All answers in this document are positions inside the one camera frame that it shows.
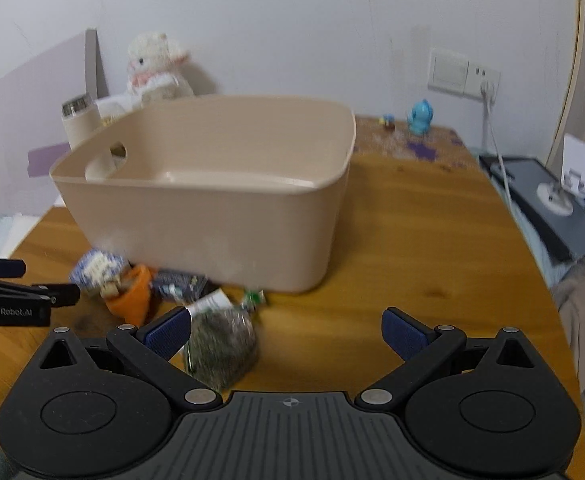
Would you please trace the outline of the blue white patterned box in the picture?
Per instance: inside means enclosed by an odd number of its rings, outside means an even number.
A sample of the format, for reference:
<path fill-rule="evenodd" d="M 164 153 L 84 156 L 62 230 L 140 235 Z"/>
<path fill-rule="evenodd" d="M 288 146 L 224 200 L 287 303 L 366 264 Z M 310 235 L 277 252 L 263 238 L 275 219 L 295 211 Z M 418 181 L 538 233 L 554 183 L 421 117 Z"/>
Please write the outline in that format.
<path fill-rule="evenodd" d="M 114 281 L 129 268 L 129 261 L 125 258 L 92 248 L 76 263 L 69 274 L 69 282 L 78 285 L 87 295 L 95 296 L 102 286 Z"/>

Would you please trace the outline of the orange sock doll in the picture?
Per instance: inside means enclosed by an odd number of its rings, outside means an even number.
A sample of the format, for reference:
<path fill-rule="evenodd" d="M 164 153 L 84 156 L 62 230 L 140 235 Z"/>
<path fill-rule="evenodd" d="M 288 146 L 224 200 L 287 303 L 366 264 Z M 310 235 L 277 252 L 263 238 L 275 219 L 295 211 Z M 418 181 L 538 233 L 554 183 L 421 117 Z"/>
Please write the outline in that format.
<path fill-rule="evenodd" d="M 151 280 L 151 270 L 139 264 L 102 285 L 100 296 L 113 316 L 140 327 L 144 325 L 150 308 Z"/>

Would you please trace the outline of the dark blue small box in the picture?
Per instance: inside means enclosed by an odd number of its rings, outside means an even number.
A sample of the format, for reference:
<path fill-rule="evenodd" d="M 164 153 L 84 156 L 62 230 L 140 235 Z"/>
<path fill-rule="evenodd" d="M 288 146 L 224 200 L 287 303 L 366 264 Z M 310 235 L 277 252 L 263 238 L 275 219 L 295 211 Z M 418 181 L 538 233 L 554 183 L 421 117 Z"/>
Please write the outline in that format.
<path fill-rule="evenodd" d="M 160 269 L 150 281 L 150 288 L 165 300 L 191 304 L 210 292 L 212 282 L 204 275 Z"/>

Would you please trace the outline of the green tea packet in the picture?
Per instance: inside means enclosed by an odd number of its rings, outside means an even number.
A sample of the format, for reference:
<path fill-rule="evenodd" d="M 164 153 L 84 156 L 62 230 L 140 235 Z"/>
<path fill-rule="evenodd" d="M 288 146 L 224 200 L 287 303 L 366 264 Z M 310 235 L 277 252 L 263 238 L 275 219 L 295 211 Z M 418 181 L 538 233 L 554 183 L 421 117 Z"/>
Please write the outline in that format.
<path fill-rule="evenodd" d="M 251 316 L 235 307 L 197 313 L 184 347 L 187 373 L 215 391 L 226 391 L 257 362 L 259 344 Z"/>

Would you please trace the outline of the white card box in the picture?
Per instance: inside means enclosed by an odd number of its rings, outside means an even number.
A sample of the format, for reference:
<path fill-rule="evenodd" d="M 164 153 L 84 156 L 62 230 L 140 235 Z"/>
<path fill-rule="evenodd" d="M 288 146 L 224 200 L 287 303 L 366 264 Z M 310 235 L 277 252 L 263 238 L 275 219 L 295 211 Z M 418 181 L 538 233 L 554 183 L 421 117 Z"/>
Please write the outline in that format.
<path fill-rule="evenodd" d="M 186 306 L 186 310 L 191 316 L 196 316 L 209 311 L 231 309 L 232 307 L 234 307 L 232 300 L 226 296 L 222 288 L 218 288 L 214 292 L 210 292 L 209 295 Z"/>

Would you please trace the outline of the lilac bed headboard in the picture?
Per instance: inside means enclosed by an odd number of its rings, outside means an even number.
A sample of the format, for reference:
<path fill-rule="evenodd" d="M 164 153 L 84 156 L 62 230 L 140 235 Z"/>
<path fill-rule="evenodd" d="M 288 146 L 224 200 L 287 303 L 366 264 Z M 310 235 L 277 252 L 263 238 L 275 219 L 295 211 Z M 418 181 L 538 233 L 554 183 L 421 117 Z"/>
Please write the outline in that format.
<path fill-rule="evenodd" d="M 39 216 L 58 192 L 48 175 L 68 151 L 61 105 L 107 93 L 97 32 L 86 29 L 0 79 L 0 214 Z"/>

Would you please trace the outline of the cream thermos bottle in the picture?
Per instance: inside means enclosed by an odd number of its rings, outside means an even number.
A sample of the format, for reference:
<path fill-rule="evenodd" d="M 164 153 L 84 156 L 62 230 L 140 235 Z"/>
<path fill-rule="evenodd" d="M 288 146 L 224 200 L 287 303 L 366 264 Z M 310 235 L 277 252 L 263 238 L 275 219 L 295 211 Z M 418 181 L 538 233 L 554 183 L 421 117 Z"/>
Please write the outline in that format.
<path fill-rule="evenodd" d="M 99 111 L 88 93 L 75 96 L 61 105 L 62 123 L 72 151 L 91 139 L 102 126 Z M 93 158 L 85 168 L 88 181 L 104 180 L 114 172 L 114 158 L 111 153 L 102 153 Z"/>

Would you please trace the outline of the beige plastic storage bin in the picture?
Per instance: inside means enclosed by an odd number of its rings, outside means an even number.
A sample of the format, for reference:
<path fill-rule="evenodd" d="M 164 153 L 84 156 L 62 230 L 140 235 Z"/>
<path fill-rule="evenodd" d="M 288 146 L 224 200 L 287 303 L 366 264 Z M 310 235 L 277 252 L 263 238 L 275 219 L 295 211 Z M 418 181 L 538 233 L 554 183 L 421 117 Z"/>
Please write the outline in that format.
<path fill-rule="evenodd" d="M 93 247 L 245 288 L 325 276 L 356 122 L 298 96 L 198 96 L 135 110 L 50 175 Z"/>

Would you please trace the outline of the dark grey laptop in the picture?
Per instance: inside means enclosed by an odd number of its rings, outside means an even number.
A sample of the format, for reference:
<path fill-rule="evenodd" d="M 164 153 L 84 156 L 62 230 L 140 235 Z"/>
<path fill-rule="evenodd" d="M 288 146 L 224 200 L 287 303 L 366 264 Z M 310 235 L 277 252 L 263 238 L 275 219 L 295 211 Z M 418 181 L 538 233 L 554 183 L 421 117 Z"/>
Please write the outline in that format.
<path fill-rule="evenodd" d="M 573 198 L 574 211 L 569 217 L 551 214 L 537 198 L 536 189 L 542 182 L 559 180 L 538 160 L 526 157 L 497 158 L 481 155 L 480 165 L 489 171 L 504 188 L 511 200 L 535 227 L 550 255 L 559 261 L 577 260 L 585 256 L 585 208 Z"/>

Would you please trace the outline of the white tissue pack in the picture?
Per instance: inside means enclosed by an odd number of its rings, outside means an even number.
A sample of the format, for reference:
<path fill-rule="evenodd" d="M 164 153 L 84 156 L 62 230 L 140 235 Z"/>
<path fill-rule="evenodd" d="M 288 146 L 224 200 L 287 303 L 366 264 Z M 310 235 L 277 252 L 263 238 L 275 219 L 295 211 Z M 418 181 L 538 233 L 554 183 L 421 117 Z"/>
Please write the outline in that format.
<path fill-rule="evenodd" d="M 122 93 L 116 96 L 106 96 L 106 98 L 97 99 L 95 103 L 102 122 L 108 124 L 108 122 L 113 122 L 137 110 L 140 104 L 142 104 L 142 100 L 140 96 Z"/>

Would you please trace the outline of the white phone stand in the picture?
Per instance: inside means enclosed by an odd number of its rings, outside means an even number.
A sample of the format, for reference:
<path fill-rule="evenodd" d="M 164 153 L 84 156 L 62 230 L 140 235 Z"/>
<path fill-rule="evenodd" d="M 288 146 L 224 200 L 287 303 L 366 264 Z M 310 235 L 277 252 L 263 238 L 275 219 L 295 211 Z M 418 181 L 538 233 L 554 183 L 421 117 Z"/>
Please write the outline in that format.
<path fill-rule="evenodd" d="M 563 137 L 560 178 L 557 182 L 542 182 L 536 189 L 541 204 L 555 216 L 573 214 L 573 198 L 585 200 L 585 142 L 576 136 Z"/>

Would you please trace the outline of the small mushroom figurine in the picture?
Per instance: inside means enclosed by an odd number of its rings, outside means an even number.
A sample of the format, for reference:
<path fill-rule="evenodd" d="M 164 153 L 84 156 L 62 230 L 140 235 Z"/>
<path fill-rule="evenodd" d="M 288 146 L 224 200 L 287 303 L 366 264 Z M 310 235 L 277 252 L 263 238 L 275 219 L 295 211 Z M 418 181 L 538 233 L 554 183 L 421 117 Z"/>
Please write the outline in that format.
<path fill-rule="evenodd" d="M 378 119 L 379 125 L 387 131 L 395 129 L 395 119 L 392 115 L 383 115 Z"/>

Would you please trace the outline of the blue penguin figurine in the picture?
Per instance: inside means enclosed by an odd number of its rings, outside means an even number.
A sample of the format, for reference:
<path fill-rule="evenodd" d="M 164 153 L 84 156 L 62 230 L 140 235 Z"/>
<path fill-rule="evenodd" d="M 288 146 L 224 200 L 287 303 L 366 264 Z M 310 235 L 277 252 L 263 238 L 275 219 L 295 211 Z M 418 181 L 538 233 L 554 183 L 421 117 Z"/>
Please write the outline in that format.
<path fill-rule="evenodd" d="M 408 130 L 416 136 L 424 136 L 430 130 L 433 118 L 433 108 L 428 100 L 417 102 L 407 114 Z"/>

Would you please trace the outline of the white plush lamb toy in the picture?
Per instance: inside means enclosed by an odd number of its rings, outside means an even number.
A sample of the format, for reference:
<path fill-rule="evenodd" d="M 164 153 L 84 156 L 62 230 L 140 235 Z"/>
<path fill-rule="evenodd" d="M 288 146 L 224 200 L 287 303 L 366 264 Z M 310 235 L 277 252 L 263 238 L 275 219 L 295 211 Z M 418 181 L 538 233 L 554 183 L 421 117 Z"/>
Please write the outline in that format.
<path fill-rule="evenodd" d="M 183 74 L 190 54 L 164 32 L 143 32 L 135 37 L 128 57 L 126 92 L 135 107 L 195 95 Z"/>

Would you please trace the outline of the white wall switch socket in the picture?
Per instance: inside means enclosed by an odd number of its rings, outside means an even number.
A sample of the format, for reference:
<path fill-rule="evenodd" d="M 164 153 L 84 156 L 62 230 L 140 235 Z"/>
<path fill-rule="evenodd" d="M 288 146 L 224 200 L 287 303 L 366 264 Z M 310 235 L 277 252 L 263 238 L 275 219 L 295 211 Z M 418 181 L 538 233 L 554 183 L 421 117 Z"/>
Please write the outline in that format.
<path fill-rule="evenodd" d="M 470 61 L 466 55 L 442 49 L 430 50 L 429 89 L 475 100 L 487 96 L 494 101 L 500 82 L 498 70 Z"/>

